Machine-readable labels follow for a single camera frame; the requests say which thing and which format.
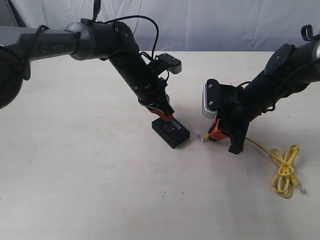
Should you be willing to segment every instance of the white table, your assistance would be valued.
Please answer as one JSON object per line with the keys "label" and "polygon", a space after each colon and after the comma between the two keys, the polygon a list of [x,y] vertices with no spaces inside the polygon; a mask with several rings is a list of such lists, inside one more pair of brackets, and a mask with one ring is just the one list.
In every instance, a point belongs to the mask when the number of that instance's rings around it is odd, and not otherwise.
{"label": "white table", "polygon": [[173,52],[182,72],[167,92],[191,131],[171,149],[109,62],[68,56],[32,63],[32,77],[0,111],[1,240],[318,240],[320,83],[252,122],[267,148],[299,144],[296,175],[308,195],[271,189],[277,166],[246,143],[196,140],[209,78],[252,80],[270,52]]}

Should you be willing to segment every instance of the white tabletop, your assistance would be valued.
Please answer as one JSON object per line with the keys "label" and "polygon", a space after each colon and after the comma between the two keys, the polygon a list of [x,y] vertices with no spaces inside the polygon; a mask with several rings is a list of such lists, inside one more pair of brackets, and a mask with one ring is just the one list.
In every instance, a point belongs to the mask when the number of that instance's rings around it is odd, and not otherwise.
{"label": "white tabletop", "polygon": [[252,80],[270,52],[172,52],[182,72],[167,92],[191,132],[171,149],[106,61],[35,61],[21,93],[0,110],[1,240],[318,240],[320,83],[282,99],[248,136],[267,148],[299,144],[296,176],[308,194],[275,194],[277,166],[252,144],[196,140],[211,120],[209,78]]}

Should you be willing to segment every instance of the white backdrop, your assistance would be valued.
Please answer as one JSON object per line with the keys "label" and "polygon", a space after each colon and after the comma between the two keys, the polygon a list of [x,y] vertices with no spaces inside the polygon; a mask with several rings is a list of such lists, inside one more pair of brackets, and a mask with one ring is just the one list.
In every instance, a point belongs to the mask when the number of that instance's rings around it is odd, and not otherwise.
{"label": "white backdrop", "polygon": [[[28,27],[63,29],[91,18],[94,0],[12,0]],[[320,29],[319,0],[101,0],[100,21],[141,14],[159,25],[159,51],[273,51],[303,43],[300,30]],[[142,50],[150,50],[154,26],[125,21]]]}

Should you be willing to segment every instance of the white curtain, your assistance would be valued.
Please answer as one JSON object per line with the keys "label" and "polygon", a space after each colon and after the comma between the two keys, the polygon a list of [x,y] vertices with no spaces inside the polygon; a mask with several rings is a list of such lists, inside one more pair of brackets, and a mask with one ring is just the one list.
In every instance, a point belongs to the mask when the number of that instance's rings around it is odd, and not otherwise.
{"label": "white curtain", "polygon": [[[12,0],[28,27],[63,29],[92,18],[94,0]],[[160,28],[159,51],[274,51],[284,43],[301,45],[300,30],[320,29],[319,0],[101,0],[100,21],[145,15]],[[125,22],[142,50],[156,34],[144,19]]]}

